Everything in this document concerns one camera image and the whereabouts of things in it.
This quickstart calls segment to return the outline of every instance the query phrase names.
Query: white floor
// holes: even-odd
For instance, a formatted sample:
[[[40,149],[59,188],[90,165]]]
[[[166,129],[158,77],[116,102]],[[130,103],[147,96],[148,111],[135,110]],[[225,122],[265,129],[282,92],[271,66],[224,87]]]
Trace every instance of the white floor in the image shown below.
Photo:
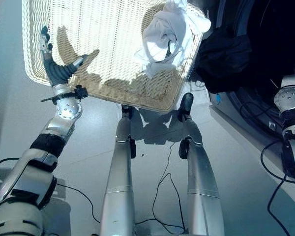
[[[219,187],[227,236],[283,236],[284,232],[266,211],[276,183],[210,115],[206,91],[186,84],[182,94],[192,90],[195,96],[192,117],[203,135]],[[24,70],[21,34],[21,1],[0,1],[0,159],[20,157],[29,148],[46,122],[54,115],[51,90],[29,80]],[[100,219],[102,200],[114,148],[120,105],[87,98],[82,101],[82,117],[59,157],[55,176],[59,183],[78,188],[94,204]],[[136,130],[137,157],[132,160],[136,221],[152,217],[156,185],[167,163],[180,192],[186,217],[187,162],[178,157],[180,126],[171,115],[139,110],[133,119]],[[12,163],[0,166],[0,173]],[[155,212],[163,221],[181,224],[177,196],[170,181],[159,191]],[[273,212],[295,235],[295,203],[279,190]],[[57,186],[50,204],[44,209],[46,232],[60,236],[89,236],[100,226],[91,216],[87,200],[71,189]],[[140,235],[166,234],[157,222],[137,226]]]

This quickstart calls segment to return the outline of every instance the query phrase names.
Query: robotic hand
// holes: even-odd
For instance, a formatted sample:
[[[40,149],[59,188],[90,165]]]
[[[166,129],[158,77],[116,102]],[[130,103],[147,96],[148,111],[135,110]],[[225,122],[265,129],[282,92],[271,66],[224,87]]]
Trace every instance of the robotic hand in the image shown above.
[[[283,78],[274,103],[283,119],[283,169],[289,177],[295,178],[295,74]]]
[[[57,65],[52,58],[47,31],[47,27],[41,31],[40,49],[55,96],[42,101],[52,100],[56,114],[0,187],[0,235],[42,235],[40,209],[49,202],[57,183],[52,172],[74,130],[75,121],[82,114],[80,100],[88,96],[82,86],[71,91],[68,85],[68,79],[88,56],[83,55],[66,66]]]

